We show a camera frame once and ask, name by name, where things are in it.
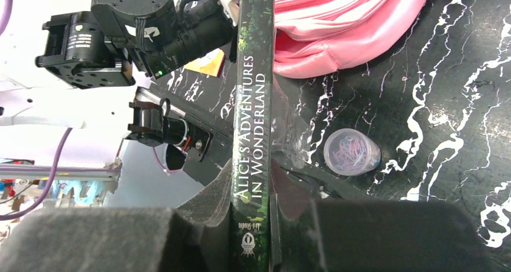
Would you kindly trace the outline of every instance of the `transparent plastic wrap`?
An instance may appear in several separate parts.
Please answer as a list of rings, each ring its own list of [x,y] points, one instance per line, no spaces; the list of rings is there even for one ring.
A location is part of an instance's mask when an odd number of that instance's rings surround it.
[[[291,107],[275,77],[271,114],[272,151],[282,151],[296,168],[304,168],[310,151],[307,140],[312,132],[305,120]]]

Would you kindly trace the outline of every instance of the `clear plastic cup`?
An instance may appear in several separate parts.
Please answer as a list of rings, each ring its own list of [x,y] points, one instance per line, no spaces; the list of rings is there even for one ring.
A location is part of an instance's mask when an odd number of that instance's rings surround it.
[[[328,137],[323,155],[328,167],[342,176],[359,176],[380,164],[380,148],[357,130],[345,128]]]

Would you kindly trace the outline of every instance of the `plastic container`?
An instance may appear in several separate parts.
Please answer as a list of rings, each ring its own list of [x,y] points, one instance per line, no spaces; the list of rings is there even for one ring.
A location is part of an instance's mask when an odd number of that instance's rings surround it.
[[[328,167],[342,176],[359,176],[380,164],[380,148],[357,130],[335,131],[325,143],[323,155]]]

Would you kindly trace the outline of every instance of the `black marble table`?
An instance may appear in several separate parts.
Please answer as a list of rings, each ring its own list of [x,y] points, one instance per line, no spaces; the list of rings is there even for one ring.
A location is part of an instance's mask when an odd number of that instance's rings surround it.
[[[342,177],[386,200],[447,201],[511,267],[511,0],[428,0],[393,48],[358,68],[279,80],[310,123],[309,163],[332,132],[355,128],[381,148],[380,167]],[[221,77],[175,71],[152,88],[232,122],[236,65]]]

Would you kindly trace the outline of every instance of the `pink bag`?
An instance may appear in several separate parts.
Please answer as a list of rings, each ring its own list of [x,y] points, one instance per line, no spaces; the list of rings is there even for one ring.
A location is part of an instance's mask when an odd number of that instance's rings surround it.
[[[364,64],[387,51],[426,0],[275,0],[274,71],[310,78]]]

